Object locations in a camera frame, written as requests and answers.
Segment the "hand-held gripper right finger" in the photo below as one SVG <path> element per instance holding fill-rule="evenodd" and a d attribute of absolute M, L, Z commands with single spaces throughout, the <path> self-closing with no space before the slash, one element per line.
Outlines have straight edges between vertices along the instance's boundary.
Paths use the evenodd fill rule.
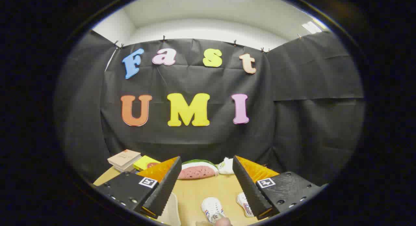
<path fill-rule="evenodd" d="M 258 220 L 301 206 L 327 187 L 313 184 L 295 172 L 275 172 L 238 155 L 233 172 Z"/>

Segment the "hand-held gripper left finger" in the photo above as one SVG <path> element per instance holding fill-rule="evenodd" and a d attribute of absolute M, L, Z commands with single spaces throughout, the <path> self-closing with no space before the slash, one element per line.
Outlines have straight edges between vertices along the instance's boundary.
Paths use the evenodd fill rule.
<path fill-rule="evenodd" d="M 123 172 L 96 187 L 109 200 L 138 214 L 157 219 L 182 170 L 180 156 L 134 174 Z"/>

